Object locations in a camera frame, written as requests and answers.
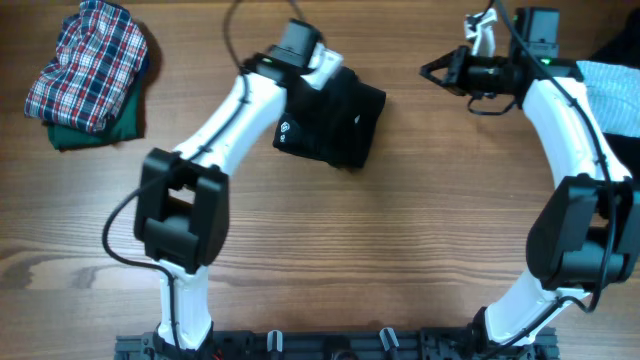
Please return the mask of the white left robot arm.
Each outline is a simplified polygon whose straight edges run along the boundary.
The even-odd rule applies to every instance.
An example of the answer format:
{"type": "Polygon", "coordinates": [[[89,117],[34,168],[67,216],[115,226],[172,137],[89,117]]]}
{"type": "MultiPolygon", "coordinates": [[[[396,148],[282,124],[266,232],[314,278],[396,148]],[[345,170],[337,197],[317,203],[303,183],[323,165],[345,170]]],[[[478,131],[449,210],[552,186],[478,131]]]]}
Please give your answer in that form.
{"type": "Polygon", "coordinates": [[[205,124],[171,151],[143,162],[134,235],[162,280],[162,318],[154,331],[171,359],[200,356],[210,343],[208,268],[230,225],[230,180],[262,133],[343,71],[341,54],[317,44],[302,64],[277,46],[242,65],[230,93],[205,124]]]}

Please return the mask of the black t-shirt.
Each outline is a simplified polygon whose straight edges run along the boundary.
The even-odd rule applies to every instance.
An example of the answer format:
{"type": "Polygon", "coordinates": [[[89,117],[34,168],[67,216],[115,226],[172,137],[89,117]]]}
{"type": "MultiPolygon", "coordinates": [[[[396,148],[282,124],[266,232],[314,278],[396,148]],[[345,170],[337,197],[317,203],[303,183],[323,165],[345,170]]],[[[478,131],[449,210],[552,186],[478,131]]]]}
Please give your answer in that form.
{"type": "Polygon", "coordinates": [[[352,69],[342,67],[307,107],[281,116],[272,145],[336,168],[360,169],[368,158],[385,102],[384,91],[361,82],[352,69]]]}

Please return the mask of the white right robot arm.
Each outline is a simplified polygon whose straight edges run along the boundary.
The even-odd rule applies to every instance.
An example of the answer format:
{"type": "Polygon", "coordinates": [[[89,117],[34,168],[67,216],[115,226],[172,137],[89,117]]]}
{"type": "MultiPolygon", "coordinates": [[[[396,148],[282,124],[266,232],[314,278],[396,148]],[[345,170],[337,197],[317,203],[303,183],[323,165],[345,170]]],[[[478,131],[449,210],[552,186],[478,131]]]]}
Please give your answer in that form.
{"type": "Polygon", "coordinates": [[[558,55],[558,24],[556,9],[509,14],[492,1],[466,18],[465,45],[420,70],[470,101],[509,96],[533,125],[554,181],[528,233],[526,269],[473,320],[486,354],[532,344],[569,306],[593,312],[639,257],[639,188],[596,121],[578,63],[558,55]]]}

